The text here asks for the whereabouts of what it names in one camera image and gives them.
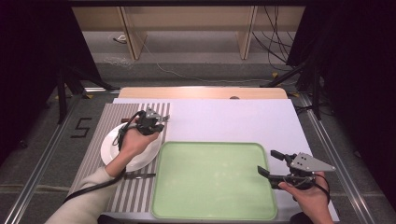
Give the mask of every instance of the human hand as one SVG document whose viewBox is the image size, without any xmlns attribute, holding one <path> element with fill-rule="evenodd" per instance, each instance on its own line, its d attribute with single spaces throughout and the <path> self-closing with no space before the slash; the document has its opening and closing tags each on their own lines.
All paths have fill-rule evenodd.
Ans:
<svg viewBox="0 0 396 224">
<path fill-rule="evenodd" d="M 141 154 L 159 135 L 160 133 L 143 135 L 136 128 L 129 129 L 124 135 L 119 155 L 105 167 L 107 173 L 113 177 L 118 176 L 126 165 L 135 156 Z"/>
<path fill-rule="evenodd" d="M 329 186 L 323 178 L 324 173 L 316 172 L 316 175 L 316 183 L 324 189 L 329 190 Z M 279 183 L 279 187 L 295 198 L 303 212 L 309 216 L 314 223 L 333 223 L 328 207 L 327 195 L 321 189 L 314 186 L 310 189 L 300 190 L 285 182 Z"/>
</svg>

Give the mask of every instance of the green tray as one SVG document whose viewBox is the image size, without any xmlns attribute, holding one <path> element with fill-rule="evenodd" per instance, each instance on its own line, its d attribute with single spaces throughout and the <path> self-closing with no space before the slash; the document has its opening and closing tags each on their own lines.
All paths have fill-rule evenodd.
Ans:
<svg viewBox="0 0 396 224">
<path fill-rule="evenodd" d="M 151 212 L 157 218 L 271 220 L 277 208 L 256 143 L 166 142 L 159 153 Z"/>
</svg>

